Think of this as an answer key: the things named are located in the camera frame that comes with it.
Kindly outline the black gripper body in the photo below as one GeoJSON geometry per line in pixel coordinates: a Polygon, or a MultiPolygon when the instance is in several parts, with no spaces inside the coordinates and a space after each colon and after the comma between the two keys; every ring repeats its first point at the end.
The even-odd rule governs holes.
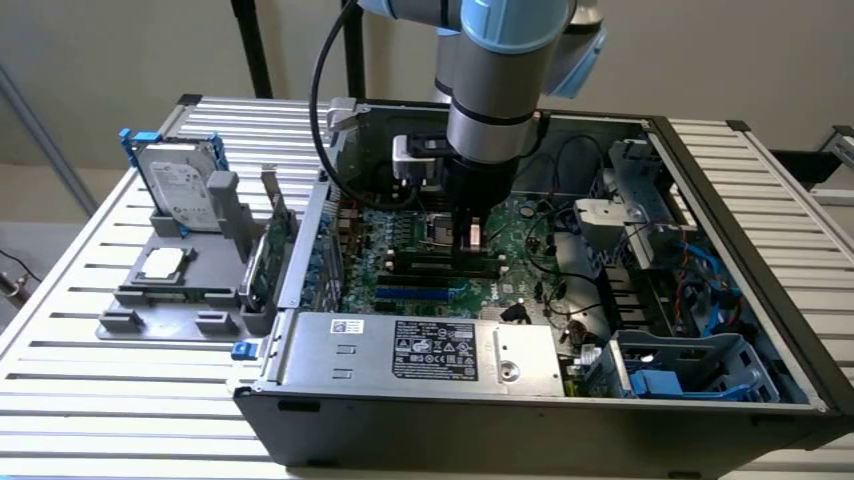
{"type": "Polygon", "coordinates": [[[457,220],[485,217],[510,195],[518,160],[482,163],[463,157],[445,160],[445,194],[457,220]]]}

